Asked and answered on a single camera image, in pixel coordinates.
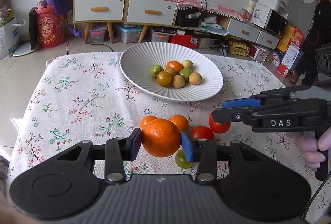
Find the right hand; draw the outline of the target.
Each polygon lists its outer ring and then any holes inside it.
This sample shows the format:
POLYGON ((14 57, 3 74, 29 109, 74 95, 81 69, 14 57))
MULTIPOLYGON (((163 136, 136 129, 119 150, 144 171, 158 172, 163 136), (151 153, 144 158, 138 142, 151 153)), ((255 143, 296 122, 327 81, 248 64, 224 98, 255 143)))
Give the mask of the right hand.
POLYGON ((326 161, 323 152, 330 149, 330 128, 319 139, 305 136, 302 132, 292 133, 300 149, 301 157, 309 168, 317 169, 326 161))

